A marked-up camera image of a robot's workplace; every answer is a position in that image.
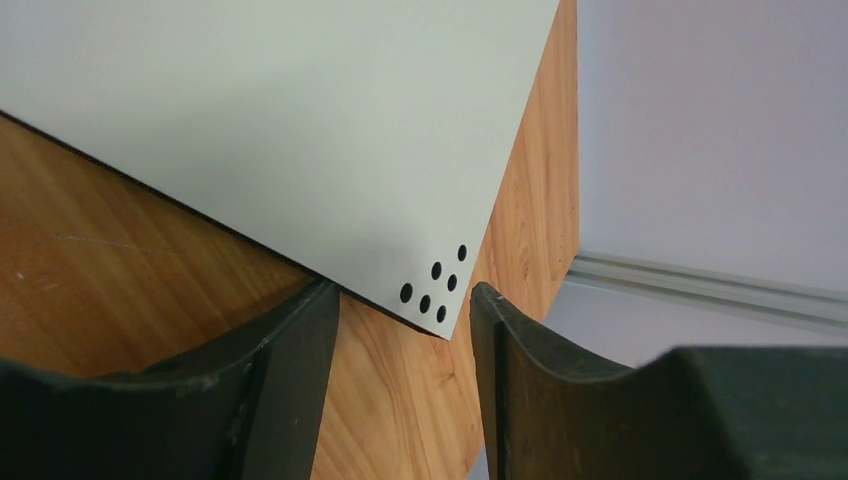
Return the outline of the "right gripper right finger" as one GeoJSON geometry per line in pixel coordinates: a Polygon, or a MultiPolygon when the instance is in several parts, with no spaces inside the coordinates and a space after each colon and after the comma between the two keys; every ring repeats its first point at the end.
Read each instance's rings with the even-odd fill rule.
{"type": "Polygon", "coordinates": [[[481,282],[470,330],[494,479],[843,479],[847,352],[676,347],[608,360],[481,282]]]}

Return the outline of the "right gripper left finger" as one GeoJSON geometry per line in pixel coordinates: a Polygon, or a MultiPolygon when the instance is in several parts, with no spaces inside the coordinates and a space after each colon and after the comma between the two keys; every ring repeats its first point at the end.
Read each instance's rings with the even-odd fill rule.
{"type": "Polygon", "coordinates": [[[1,364],[5,479],[307,479],[340,315],[315,281],[138,373],[1,364]]]}

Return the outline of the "beige card sheet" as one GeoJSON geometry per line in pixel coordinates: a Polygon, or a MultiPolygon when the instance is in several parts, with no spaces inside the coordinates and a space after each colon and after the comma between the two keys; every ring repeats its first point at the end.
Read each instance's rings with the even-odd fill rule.
{"type": "Polygon", "coordinates": [[[555,1],[5,1],[1,109],[450,339],[555,1]]]}

